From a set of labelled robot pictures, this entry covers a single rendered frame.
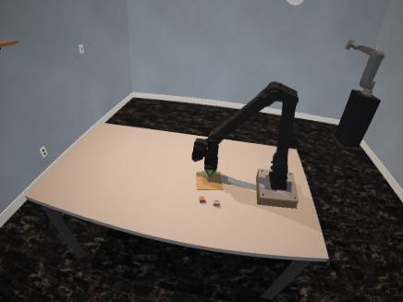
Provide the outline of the tan flat mat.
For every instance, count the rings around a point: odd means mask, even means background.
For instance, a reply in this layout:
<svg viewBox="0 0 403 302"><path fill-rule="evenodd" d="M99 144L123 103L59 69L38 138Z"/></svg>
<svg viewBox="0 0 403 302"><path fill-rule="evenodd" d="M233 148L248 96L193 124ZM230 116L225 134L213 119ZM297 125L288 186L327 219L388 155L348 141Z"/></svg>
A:
<svg viewBox="0 0 403 302"><path fill-rule="evenodd" d="M223 190L220 172L215 172L212 177L206 172L196 172L197 190Z"/></svg>

